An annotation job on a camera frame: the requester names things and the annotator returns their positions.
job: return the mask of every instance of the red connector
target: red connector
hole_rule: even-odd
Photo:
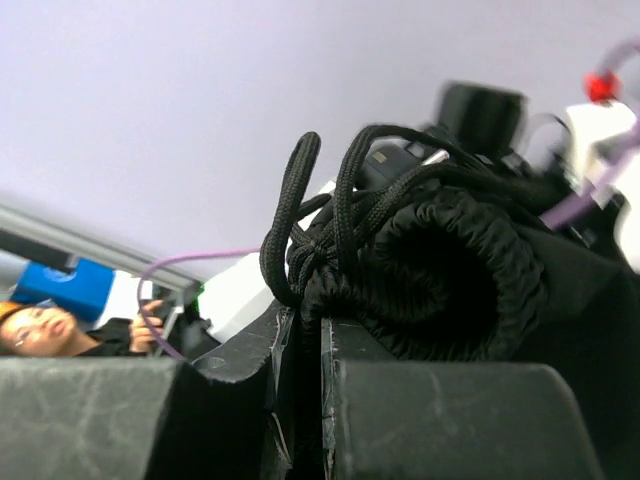
[[[592,102],[604,102],[618,96],[620,80],[612,72],[604,76],[589,73],[584,77],[584,87]]]

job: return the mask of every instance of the blue box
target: blue box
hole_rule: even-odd
[[[53,300],[80,321],[94,323],[104,311],[115,272],[103,265],[80,259],[70,274],[29,263],[11,296],[22,304]]]

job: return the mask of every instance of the person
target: person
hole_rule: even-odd
[[[162,300],[148,303],[149,316]],[[151,316],[162,333],[162,320]],[[55,305],[0,302],[0,354],[24,357],[146,356],[154,337],[142,315],[134,320],[112,318],[97,330],[84,332],[76,317]]]

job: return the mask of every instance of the white device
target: white device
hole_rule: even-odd
[[[567,160],[574,187],[580,192],[587,182],[597,181],[610,168],[598,154],[596,145],[628,132],[636,116],[629,107],[617,101],[572,105],[567,108],[567,116],[573,138]],[[617,219],[614,239],[629,265],[640,273],[640,148],[630,154],[635,158],[611,185],[611,191],[620,192],[627,200]],[[602,205],[608,198],[595,200]]]
[[[331,181],[318,193],[331,193],[335,187]],[[316,211],[302,219],[300,226],[308,228],[317,214]],[[260,316],[273,300],[262,278],[259,255],[252,253],[206,282],[198,305],[200,316],[211,319],[207,333],[224,343]]]

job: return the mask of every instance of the black fabric bag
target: black fabric bag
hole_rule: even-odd
[[[373,141],[389,136],[451,159],[354,192]],[[538,220],[566,191],[373,125],[349,148],[333,197],[302,203],[319,148],[315,133],[298,142],[260,257],[276,298],[299,309],[293,476],[322,478],[320,321],[332,316],[356,319],[401,360],[548,363],[573,388],[611,478],[640,469],[639,283]],[[297,220],[321,206],[303,231]]]

